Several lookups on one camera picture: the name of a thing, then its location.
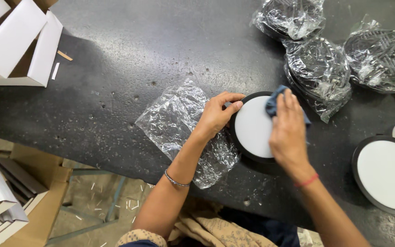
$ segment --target red thread wristband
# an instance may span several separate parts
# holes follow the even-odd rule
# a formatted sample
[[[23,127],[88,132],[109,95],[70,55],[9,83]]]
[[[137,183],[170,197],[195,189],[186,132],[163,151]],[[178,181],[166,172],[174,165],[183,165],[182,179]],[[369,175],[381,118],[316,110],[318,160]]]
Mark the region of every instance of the red thread wristband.
[[[296,184],[294,184],[294,185],[295,185],[295,187],[306,186],[306,185],[312,183],[313,181],[315,181],[315,180],[316,180],[317,178],[319,178],[319,177],[320,177],[320,176],[319,176],[317,173],[315,173],[315,175],[313,175],[309,180],[304,181],[304,182],[302,182],[302,183],[296,183]]]

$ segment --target fingernail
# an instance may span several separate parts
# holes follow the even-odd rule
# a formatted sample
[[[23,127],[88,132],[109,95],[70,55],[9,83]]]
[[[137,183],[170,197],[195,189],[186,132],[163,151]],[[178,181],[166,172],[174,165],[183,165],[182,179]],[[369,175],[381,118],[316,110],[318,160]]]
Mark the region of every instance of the fingernail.
[[[236,106],[240,109],[240,108],[242,108],[242,106],[243,106],[243,102],[242,101],[237,101],[236,103]]]

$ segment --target black table surface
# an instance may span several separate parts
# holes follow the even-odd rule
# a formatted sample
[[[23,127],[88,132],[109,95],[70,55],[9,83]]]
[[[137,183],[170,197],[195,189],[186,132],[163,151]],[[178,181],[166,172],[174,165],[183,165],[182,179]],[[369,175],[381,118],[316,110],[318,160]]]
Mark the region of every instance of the black table surface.
[[[110,0],[56,5],[75,36],[61,37],[56,80],[43,87],[0,87],[0,138],[155,184],[170,160],[135,126],[166,86],[190,78],[208,96],[250,94],[286,82],[284,49],[249,23],[259,1]],[[342,43],[365,13],[395,29],[393,0],[328,0],[323,36]],[[357,144],[391,134],[395,95],[354,88],[329,124],[313,122],[309,156],[338,204],[373,246],[395,246],[395,216],[375,208],[354,181]],[[314,228],[300,195],[276,165],[243,158],[219,183],[190,194]]]

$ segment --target concrete floor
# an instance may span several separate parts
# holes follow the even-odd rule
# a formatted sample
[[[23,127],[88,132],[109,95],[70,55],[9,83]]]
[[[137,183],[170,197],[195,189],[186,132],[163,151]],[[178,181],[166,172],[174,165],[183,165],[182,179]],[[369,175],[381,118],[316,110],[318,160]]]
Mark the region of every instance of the concrete floor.
[[[0,150],[11,151],[12,148],[13,143],[0,139]],[[63,166],[69,168],[92,168],[67,159],[64,159]],[[104,219],[107,214],[107,210],[113,201],[113,196],[120,178],[121,176],[119,175],[75,176],[69,185],[64,202],[71,202],[72,208]],[[100,247],[104,243],[107,243],[104,247],[114,247],[118,239],[130,230],[132,220],[140,210],[140,207],[137,207],[134,210],[131,210],[131,208],[138,204],[141,206],[147,195],[150,193],[150,190],[150,186],[142,180],[126,178],[116,202],[116,205],[120,207],[114,208],[114,213],[111,218],[118,218],[117,223],[49,246]],[[126,209],[126,201],[129,200],[131,201],[131,207]],[[71,233],[95,224],[95,222],[90,219],[81,218],[82,220],[79,220],[74,214],[61,210],[58,214],[50,237]],[[301,238],[301,247],[323,246],[318,233],[312,231],[307,232],[309,234],[308,236],[305,235],[307,236],[306,240]]]

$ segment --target metal bangle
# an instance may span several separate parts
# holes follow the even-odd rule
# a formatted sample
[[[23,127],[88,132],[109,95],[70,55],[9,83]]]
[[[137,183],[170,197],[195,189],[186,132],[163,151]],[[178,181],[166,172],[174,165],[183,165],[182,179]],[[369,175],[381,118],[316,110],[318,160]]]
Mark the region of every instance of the metal bangle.
[[[172,182],[172,183],[175,184],[175,185],[184,186],[184,187],[189,187],[190,184],[191,184],[191,183],[188,183],[187,185],[183,185],[183,184],[180,184],[180,183],[174,181],[172,178],[170,178],[170,177],[167,175],[167,169],[164,171],[164,174],[165,174],[165,176],[170,180],[170,182]]]

